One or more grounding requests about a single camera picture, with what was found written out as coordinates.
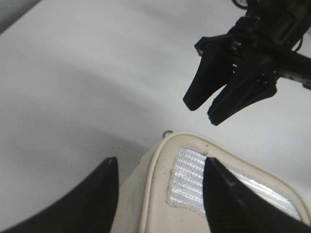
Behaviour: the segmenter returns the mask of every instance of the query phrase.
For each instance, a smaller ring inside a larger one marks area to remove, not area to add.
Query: mesh panel
[[[194,150],[183,148],[177,158],[175,174],[171,186],[171,201],[193,206],[204,212],[203,205],[203,171],[206,156]],[[265,201],[289,216],[300,220],[301,216],[295,206],[284,196],[272,189],[239,174],[231,169],[243,184]]]

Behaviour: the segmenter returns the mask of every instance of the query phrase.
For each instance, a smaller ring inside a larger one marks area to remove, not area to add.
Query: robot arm
[[[195,45],[202,59],[184,102],[194,111],[225,86],[208,110],[214,125],[272,97],[280,77],[311,86],[311,59],[292,51],[311,26],[311,0],[248,0],[246,8],[227,34]]]

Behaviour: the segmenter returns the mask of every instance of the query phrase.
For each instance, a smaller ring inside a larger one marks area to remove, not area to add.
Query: white background
[[[271,170],[311,206],[311,91],[275,97],[219,125],[182,98],[201,36],[244,14],[230,0],[43,0],[0,36],[0,229],[50,205],[104,158],[121,182],[162,133],[201,133]],[[311,56],[305,36],[301,52]]]

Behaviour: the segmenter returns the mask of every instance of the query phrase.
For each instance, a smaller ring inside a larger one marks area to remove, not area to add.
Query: reflective panel
[[[192,149],[183,148],[177,158],[175,174],[171,186],[171,201],[175,204],[193,206],[204,212],[203,205],[203,171],[206,155]],[[284,213],[301,220],[301,216],[295,206],[284,196],[272,189],[252,180],[231,169],[243,184],[254,193],[275,206]]]

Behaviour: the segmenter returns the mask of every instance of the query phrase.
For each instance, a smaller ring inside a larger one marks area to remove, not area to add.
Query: white surface
[[[0,36],[0,228],[51,204],[107,156],[121,181],[163,131],[193,131],[281,175],[311,205],[311,92],[278,94],[218,127],[182,102],[193,45],[244,12],[229,0],[44,0]],[[311,39],[301,50],[311,55]]]

